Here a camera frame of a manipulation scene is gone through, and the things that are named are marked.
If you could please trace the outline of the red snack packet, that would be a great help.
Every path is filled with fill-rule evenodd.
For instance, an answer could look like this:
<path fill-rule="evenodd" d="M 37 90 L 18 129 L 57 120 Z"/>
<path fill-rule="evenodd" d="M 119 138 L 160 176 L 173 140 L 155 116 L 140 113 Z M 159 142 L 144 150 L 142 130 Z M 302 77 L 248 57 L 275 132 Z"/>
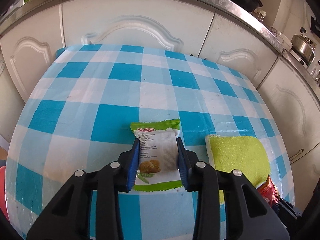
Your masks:
<path fill-rule="evenodd" d="M 269 206 L 277 204 L 280 200 L 279 191 L 273 183 L 270 175 L 268 175 L 267 180 L 257 188 L 257 191 L 261 194 L 264 200 L 266 200 Z"/>

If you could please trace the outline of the yellow green sponge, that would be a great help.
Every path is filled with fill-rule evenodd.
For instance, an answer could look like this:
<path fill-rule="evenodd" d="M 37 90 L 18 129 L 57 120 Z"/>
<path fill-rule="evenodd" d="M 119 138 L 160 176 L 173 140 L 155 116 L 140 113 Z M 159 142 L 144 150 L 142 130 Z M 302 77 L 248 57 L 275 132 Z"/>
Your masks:
<path fill-rule="evenodd" d="M 218 171 L 240 170 L 255 188 L 271 174 L 266 150 L 256 137 L 209 134 L 205 142 L 209 164 Z"/>

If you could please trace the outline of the white cabinet door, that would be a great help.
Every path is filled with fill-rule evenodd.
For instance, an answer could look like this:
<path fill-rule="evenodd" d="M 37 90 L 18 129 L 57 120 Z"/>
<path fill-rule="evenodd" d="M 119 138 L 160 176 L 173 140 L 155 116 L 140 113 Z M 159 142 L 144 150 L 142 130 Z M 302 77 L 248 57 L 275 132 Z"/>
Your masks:
<path fill-rule="evenodd" d="M 61 4 L 30 16 L 1 38 L 6 67 L 23 101 L 64 46 Z"/>

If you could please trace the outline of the steel kettle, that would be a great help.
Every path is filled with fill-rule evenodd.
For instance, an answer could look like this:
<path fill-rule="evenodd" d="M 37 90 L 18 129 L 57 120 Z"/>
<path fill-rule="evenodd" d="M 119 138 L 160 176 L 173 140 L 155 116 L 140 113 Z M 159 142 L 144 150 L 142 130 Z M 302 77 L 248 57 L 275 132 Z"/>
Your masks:
<path fill-rule="evenodd" d="M 307 66 L 310 66 L 315 58 L 315 49 L 313 47 L 313 41 L 307 36 L 304 27 L 300 28 L 300 35 L 293 35 L 291 43 L 291 50 L 294 51 Z"/>

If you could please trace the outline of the red plastic trash bucket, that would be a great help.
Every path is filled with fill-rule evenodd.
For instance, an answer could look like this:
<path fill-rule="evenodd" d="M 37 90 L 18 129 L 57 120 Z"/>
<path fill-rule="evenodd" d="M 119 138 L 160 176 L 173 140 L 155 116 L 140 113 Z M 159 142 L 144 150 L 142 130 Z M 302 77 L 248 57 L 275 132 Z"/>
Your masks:
<path fill-rule="evenodd" d="M 0 208 L 6 219 L 9 219 L 5 200 L 5 166 L 0 167 Z"/>

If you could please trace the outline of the blue checkered tablecloth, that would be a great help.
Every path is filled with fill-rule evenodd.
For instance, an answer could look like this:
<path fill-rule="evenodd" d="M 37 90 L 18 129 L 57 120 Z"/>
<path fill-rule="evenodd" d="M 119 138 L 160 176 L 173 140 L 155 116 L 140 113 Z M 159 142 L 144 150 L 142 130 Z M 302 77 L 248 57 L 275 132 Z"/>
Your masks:
<path fill-rule="evenodd" d="M 185 147 L 202 161 L 208 134 L 258 138 L 280 195 L 295 200 L 280 132 L 243 74 L 173 51 L 76 45 L 59 50 L 14 130 L 5 172 L 13 227 L 26 235 L 76 170 L 99 170 L 129 150 L 131 123 L 168 119 L 180 120 Z"/>

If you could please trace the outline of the green white snack packet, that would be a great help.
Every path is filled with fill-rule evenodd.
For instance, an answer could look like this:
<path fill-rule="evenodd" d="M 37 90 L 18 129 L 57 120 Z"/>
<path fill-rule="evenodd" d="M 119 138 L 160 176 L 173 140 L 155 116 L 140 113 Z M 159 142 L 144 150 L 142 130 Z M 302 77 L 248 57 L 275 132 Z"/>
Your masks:
<path fill-rule="evenodd" d="M 133 122 L 130 128 L 140 141 L 134 190 L 156 192 L 182 187 L 177 146 L 180 119 Z"/>

